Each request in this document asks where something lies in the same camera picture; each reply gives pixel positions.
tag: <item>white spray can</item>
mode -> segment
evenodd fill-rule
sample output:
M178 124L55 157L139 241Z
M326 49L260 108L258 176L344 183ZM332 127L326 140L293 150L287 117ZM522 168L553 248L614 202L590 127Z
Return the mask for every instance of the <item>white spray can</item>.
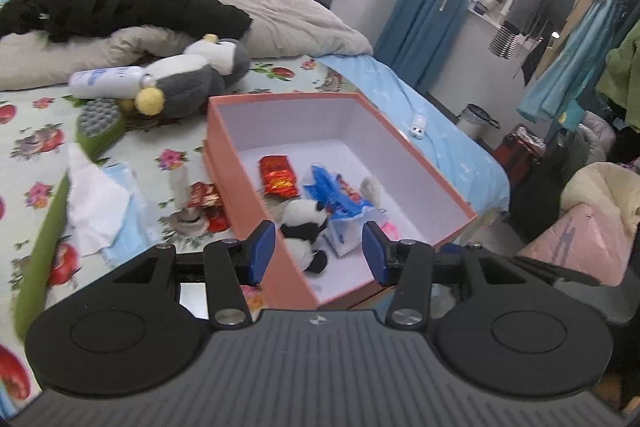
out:
M78 71L69 77L69 91L76 98L125 98L133 100L156 81L140 66Z

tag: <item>penguin plush toy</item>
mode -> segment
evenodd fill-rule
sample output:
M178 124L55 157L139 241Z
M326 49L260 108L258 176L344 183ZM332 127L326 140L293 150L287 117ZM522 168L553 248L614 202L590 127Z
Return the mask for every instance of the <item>penguin plush toy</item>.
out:
M314 250L318 236L326 228L329 215L324 204L314 200L292 200L282 213L280 231L289 255L302 271L319 274L327 265L324 250Z
M250 64L251 57L240 42L205 35L181 55L161 58L145 68L156 86L140 90L136 109L146 116L185 118L210 96L225 94L245 76Z

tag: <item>open cardboard box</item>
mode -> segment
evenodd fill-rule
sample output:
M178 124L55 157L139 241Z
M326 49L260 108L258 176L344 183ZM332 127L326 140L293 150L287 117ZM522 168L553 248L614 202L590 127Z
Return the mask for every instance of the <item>open cardboard box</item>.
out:
M298 182L312 164L340 172L357 188L366 176L382 184L382 207L401 237L438 246L476 214L456 190L367 99L358 93L219 96L209 100L204 160L225 201L237 237L264 219L260 158L286 155ZM344 309L382 288L362 249L307 275L289 257L278 232L260 288L270 307Z

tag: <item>white tissue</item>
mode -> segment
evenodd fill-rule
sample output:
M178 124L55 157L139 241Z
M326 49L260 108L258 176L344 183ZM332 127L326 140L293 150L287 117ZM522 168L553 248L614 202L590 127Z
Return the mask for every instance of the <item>white tissue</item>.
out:
M72 225L81 256L108 247L120 231L131 193L111 180L73 143L69 157L66 218Z

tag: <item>red flower print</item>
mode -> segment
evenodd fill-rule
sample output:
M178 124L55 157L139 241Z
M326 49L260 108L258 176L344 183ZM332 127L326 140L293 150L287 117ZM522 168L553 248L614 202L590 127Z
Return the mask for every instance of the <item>red flower print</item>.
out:
M65 241L60 243L56 251L56 262L49 275L49 286L58 286L71 281L79 265L76 249Z
M273 68L272 66L273 64L256 64L255 68L251 68L250 71L255 71L255 73L262 73L266 75L267 78L277 78L279 80L284 80L285 82L290 82L290 79L296 76L293 71L287 68Z
M172 171L188 161L187 151L174 151L172 149L165 149L156 158L156 163L158 163L161 171Z
M26 158L43 152L56 151L65 142L65 134L60 130L61 123L47 124L33 132L30 136L14 142L11 158Z
M11 351L0 344L0 380L9 396L26 400L31 394L31 381L22 362Z
M14 119L16 112L17 109L15 108L15 105L12 105L10 103L6 105L0 105L0 124L11 122Z
M316 66L317 66L317 62L314 58L310 58L309 60L305 60L302 64L300 64L300 67L303 70L315 70Z
M53 185L46 185L42 182L37 182L29 189L29 192L25 192L25 203L27 206L32 206L36 209L46 208L49 204L49 198L52 193Z
M46 109L54 100L55 98L47 98L46 96L43 96L42 98L33 101L33 107L36 109Z

